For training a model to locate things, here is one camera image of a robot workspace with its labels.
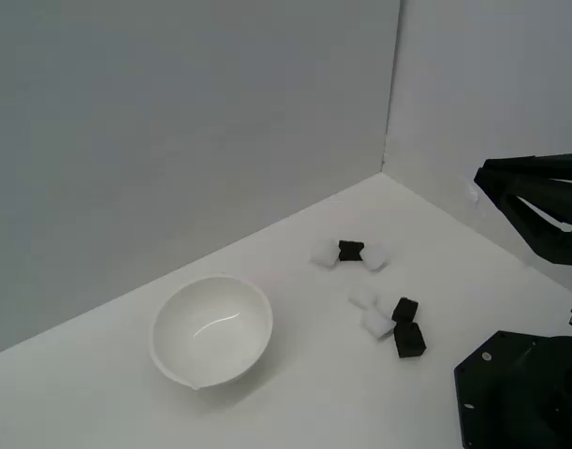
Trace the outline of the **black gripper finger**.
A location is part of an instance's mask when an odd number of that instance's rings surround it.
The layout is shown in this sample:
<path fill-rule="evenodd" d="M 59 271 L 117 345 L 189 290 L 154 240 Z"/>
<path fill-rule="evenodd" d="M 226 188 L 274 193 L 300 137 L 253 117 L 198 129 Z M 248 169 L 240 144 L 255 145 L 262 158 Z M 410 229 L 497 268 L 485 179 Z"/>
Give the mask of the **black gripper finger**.
<path fill-rule="evenodd" d="M 488 159 L 481 168 L 481 186 L 504 185 L 521 176 L 572 184 L 572 153 Z"/>
<path fill-rule="evenodd" d="M 508 172 L 478 172 L 475 182 L 534 253 L 572 266 L 572 182 Z"/>

